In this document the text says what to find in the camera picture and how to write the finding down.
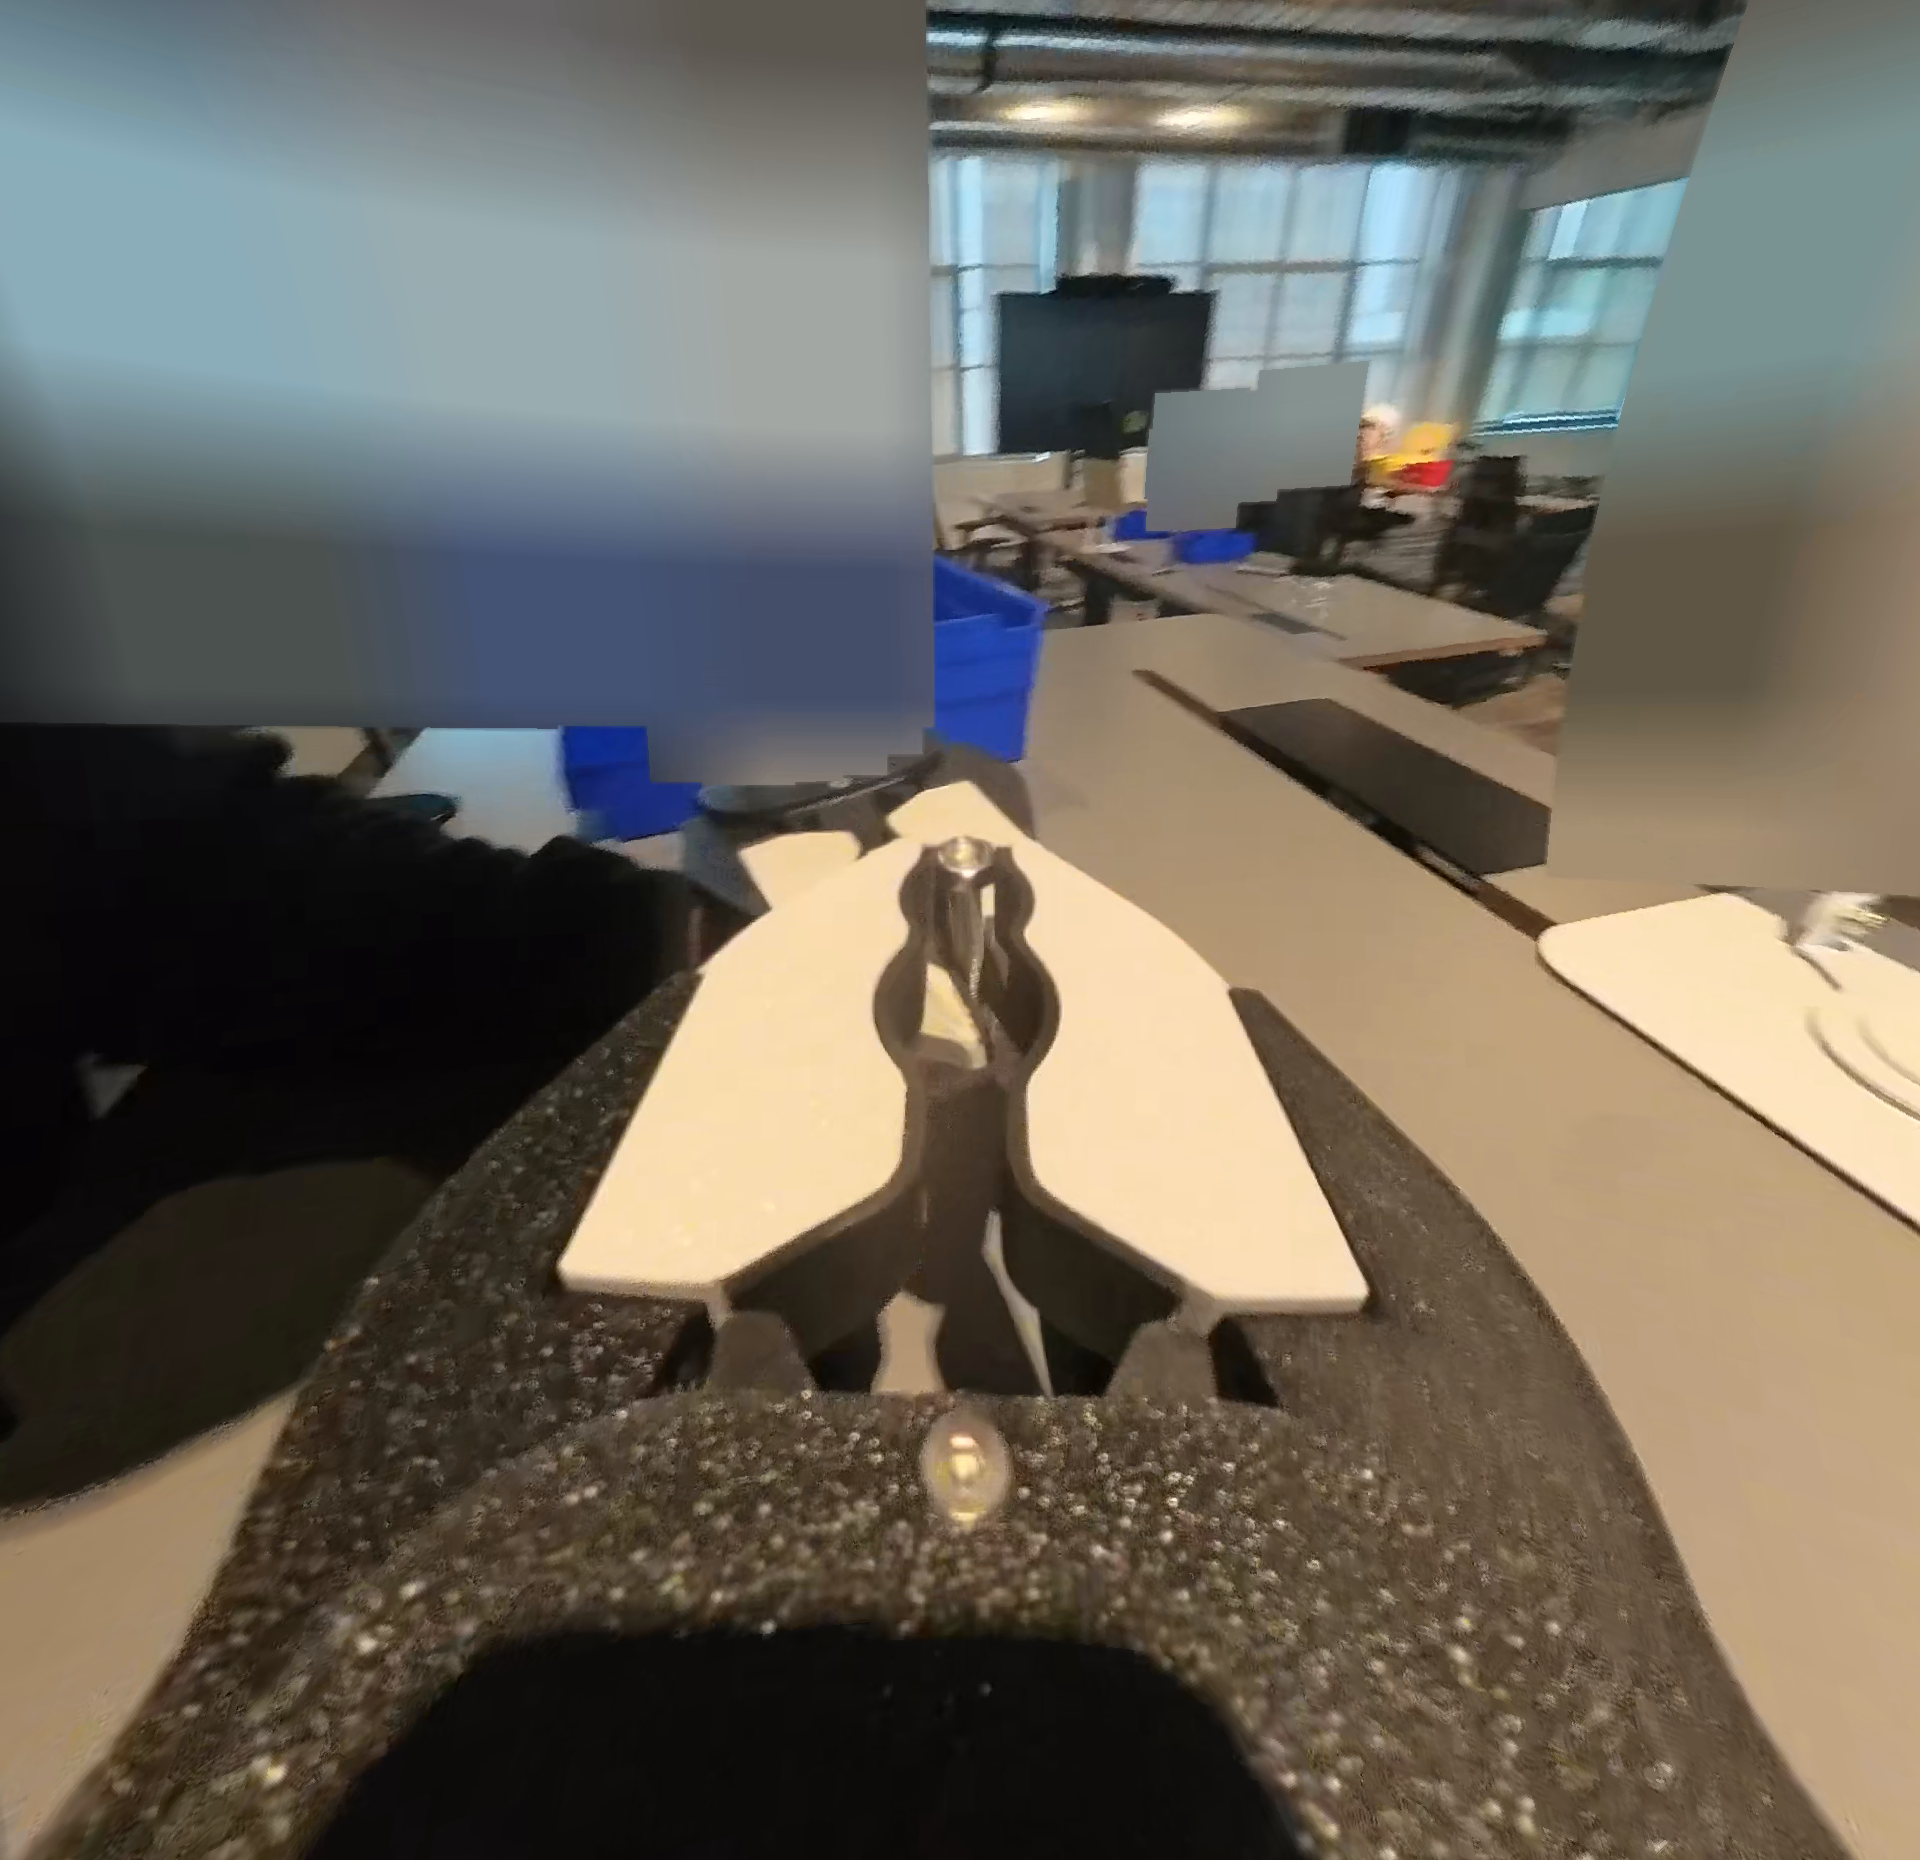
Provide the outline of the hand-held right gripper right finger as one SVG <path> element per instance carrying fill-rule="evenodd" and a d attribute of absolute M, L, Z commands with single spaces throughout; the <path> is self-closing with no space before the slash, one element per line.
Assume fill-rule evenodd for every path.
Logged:
<path fill-rule="evenodd" d="M 1370 1299 L 1225 980 L 1047 848 L 998 930 L 1039 978 L 1001 1254 L 1044 1319 L 1353 1317 Z"/>

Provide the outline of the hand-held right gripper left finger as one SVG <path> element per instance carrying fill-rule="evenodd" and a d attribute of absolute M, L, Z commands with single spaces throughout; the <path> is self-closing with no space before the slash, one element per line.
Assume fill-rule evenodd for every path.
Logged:
<path fill-rule="evenodd" d="M 875 995 L 918 859 L 877 848 L 706 963 L 562 1252 L 569 1291 L 715 1300 L 901 1170 L 907 1079 Z"/>

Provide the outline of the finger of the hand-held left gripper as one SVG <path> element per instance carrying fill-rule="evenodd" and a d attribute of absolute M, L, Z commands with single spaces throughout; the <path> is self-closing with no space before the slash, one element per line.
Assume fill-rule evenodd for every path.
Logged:
<path fill-rule="evenodd" d="M 748 921 L 766 918 L 864 856 L 866 850 L 849 832 L 773 834 L 746 842 L 734 852 L 748 891 L 736 911 Z"/>
<path fill-rule="evenodd" d="M 973 784 L 915 792 L 883 826 L 891 839 L 922 848 L 938 860 L 995 860 L 1028 840 L 1028 832 Z"/>

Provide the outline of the silver bolt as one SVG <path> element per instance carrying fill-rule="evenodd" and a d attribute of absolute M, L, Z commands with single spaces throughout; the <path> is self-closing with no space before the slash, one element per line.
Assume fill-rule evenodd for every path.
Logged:
<path fill-rule="evenodd" d="M 998 1027 L 1007 959 L 995 933 L 998 845 L 950 836 L 930 850 L 927 972 L 935 998 L 965 1013 L 986 1046 Z"/>

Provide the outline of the person's left forearm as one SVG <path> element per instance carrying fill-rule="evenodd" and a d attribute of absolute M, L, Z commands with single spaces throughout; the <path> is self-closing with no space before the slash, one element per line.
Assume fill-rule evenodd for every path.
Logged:
<path fill-rule="evenodd" d="M 681 876 L 448 836 L 265 735 L 7 723 L 4 1327 L 119 1229 L 91 1075 L 522 1096 L 689 952 Z"/>

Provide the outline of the blue plastic bin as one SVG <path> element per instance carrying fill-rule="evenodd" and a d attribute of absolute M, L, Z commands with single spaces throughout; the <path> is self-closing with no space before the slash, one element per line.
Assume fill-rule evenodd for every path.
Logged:
<path fill-rule="evenodd" d="M 1020 587 L 934 556 L 934 735 L 1020 764 L 1037 684 L 1047 607 Z M 698 813 L 698 784 L 660 780 L 642 727 L 566 727 L 566 806 L 587 839 L 672 834 Z"/>

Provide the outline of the black desk mat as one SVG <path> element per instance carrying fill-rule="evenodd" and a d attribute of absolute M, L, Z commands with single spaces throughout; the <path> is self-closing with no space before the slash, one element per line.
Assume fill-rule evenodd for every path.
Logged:
<path fill-rule="evenodd" d="M 1219 721 L 1241 747 L 1414 859 L 1477 880 L 1545 865 L 1544 803 L 1337 702 L 1276 702 Z"/>

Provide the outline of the black office chair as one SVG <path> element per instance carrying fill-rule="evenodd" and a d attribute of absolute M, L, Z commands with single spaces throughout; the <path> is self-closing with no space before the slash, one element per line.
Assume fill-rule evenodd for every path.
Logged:
<path fill-rule="evenodd" d="M 1448 505 L 1429 597 L 1518 625 L 1545 612 L 1596 522 L 1589 482 L 1573 495 L 1533 495 L 1521 456 L 1460 461 Z"/>
<path fill-rule="evenodd" d="M 1363 482 L 1299 487 L 1269 502 L 1236 506 L 1235 529 L 1249 535 L 1256 553 L 1291 560 L 1301 573 L 1337 573 L 1353 544 L 1372 544 L 1408 515 L 1366 502 Z"/>

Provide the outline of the large black monitor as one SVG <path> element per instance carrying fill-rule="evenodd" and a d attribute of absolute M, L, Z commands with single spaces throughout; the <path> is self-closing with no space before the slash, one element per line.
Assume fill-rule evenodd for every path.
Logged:
<path fill-rule="evenodd" d="M 1205 386 L 1211 292 L 1086 277 L 995 296 L 995 444 L 1117 461 L 1147 444 L 1158 399 Z"/>

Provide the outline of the grey background desk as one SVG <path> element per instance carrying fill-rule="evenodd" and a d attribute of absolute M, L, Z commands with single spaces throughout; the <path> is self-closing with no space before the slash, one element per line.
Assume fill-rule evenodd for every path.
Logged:
<path fill-rule="evenodd" d="M 1314 659 L 1359 672 L 1520 661 L 1535 669 L 1562 643 L 1559 627 L 1518 625 L 1423 597 L 1361 576 L 1307 578 L 1273 556 L 1230 566 L 1137 573 L 1111 553 L 1112 518 L 1060 492 L 935 502 L 935 548 L 976 563 L 1000 558 L 1007 576 L 1044 592 L 1068 590 L 1075 627 L 1117 618 L 1225 618 L 1280 633 Z"/>

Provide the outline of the white document stand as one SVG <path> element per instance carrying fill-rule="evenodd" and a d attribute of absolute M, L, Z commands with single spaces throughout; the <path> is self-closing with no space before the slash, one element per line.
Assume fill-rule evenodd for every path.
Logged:
<path fill-rule="evenodd" d="M 1874 894 L 1716 891 L 1548 928 L 1573 993 L 1917 1224 L 1916 928 Z"/>

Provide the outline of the yellow bins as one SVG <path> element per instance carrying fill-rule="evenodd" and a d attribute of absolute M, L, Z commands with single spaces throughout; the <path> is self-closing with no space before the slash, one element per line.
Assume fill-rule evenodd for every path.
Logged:
<path fill-rule="evenodd" d="M 1355 479 L 1389 492 L 1446 487 L 1462 432 L 1441 423 L 1405 423 L 1398 408 L 1365 408 L 1355 432 Z"/>

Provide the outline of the silver ventilation duct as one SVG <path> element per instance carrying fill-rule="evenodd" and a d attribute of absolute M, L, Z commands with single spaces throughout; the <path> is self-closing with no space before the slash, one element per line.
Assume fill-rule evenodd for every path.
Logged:
<path fill-rule="evenodd" d="M 935 14 L 927 71 L 940 88 L 1332 96 L 1429 111 L 1601 111 L 1708 96 L 1728 42 L 1623 45 L 1513 37 L 1391 37 L 1378 32 L 1026 20 Z"/>

